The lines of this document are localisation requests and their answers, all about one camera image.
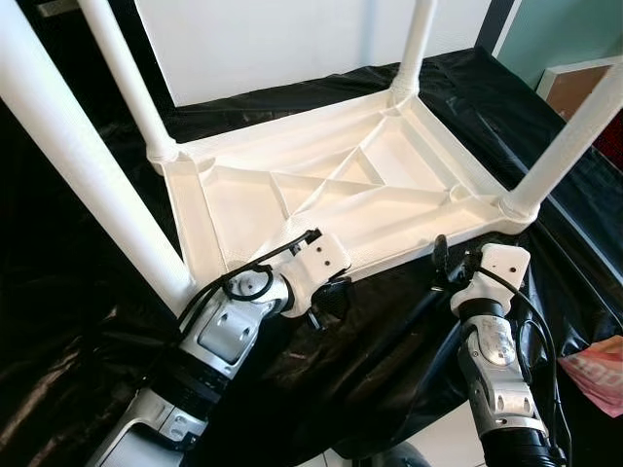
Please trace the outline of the white plastic table top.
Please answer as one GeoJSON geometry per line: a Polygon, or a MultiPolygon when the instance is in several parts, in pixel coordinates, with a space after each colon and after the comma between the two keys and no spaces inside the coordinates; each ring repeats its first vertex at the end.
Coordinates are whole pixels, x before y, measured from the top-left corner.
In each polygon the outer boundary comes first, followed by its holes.
{"type": "Polygon", "coordinates": [[[334,234],[359,280],[530,223],[501,183],[417,98],[387,90],[183,144],[162,170],[184,263],[199,282],[308,230],[334,234]]]}

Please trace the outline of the black plastic table cloth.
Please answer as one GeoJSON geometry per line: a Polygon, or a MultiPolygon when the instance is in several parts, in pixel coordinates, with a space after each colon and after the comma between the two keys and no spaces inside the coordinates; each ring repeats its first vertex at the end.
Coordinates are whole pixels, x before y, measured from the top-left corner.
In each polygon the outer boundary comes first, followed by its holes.
{"type": "MultiPolygon", "coordinates": [[[[564,120],[485,51],[423,63],[420,97],[504,186],[564,120]]],[[[531,298],[560,355],[623,319],[622,173],[589,151],[537,221],[531,298]]],[[[419,259],[347,289],[321,328],[268,323],[187,464],[290,467],[364,457],[464,401],[458,323],[419,259]]],[[[162,340],[168,308],[0,103],[0,467],[84,467],[162,340]]]]}

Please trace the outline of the pink plastic bag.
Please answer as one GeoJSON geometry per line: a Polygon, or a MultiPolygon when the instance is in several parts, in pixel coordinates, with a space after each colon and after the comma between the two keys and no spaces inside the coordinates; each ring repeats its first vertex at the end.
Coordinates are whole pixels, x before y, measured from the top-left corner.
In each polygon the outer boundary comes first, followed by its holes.
{"type": "Polygon", "coordinates": [[[623,337],[592,343],[558,364],[602,413],[611,418],[623,414],[623,337]]]}

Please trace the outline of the grey robot right leg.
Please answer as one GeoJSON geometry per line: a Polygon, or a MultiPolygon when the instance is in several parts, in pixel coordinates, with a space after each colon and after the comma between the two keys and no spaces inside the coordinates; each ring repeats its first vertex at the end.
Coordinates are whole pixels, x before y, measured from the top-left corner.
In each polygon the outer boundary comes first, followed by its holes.
{"type": "Polygon", "coordinates": [[[413,445],[401,442],[375,454],[371,459],[371,467],[431,467],[431,463],[413,445]]]}

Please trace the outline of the dark red furniture piece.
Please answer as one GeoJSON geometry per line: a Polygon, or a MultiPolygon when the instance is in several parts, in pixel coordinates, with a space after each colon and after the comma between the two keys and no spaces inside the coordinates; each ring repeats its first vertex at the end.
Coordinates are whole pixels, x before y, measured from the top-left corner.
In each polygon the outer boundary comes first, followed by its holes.
{"type": "Polygon", "coordinates": [[[602,156],[614,168],[622,169],[623,165],[623,128],[620,121],[620,113],[615,113],[604,130],[598,134],[593,147],[596,148],[602,156]]]}

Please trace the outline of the brown wooden cabinet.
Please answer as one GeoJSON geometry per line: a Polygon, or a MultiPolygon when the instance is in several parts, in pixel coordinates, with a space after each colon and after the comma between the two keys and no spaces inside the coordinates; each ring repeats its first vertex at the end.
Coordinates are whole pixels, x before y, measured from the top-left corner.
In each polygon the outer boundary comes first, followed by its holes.
{"type": "Polygon", "coordinates": [[[610,56],[548,67],[543,71],[535,93],[561,119],[569,121],[609,68],[622,62],[623,56],[610,56]]]}

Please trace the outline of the black door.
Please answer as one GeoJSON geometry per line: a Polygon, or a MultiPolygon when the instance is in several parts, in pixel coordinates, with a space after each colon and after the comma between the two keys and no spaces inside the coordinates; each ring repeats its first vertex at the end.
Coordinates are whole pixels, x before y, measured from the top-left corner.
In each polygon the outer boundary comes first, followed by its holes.
{"type": "Polygon", "coordinates": [[[136,112],[128,105],[125,86],[113,76],[108,52],[99,47],[91,15],[81,9],[82,0],[15,3],[91,122],[98,127],[129,127],[146,143],[146,157],[152,164],[172,162],[183,150],[170,129],[175,103],[153,48],[151,21],[142,10],[156,0],[99,1],[108,8],[106,19],[115,26],[132,58],[138,84],[144,86],[133,94],[150,97],[150,111],[136,112]]]}

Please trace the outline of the dark grey door frame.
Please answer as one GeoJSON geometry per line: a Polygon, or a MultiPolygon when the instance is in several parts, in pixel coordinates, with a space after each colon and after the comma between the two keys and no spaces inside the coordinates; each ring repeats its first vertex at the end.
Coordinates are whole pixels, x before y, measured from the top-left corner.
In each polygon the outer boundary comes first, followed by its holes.
{"type": "Polygon", "coordinates": [[[497,56],[521,5],[522,0],[489,0],[476,37],[476,48],[497,56]]]}

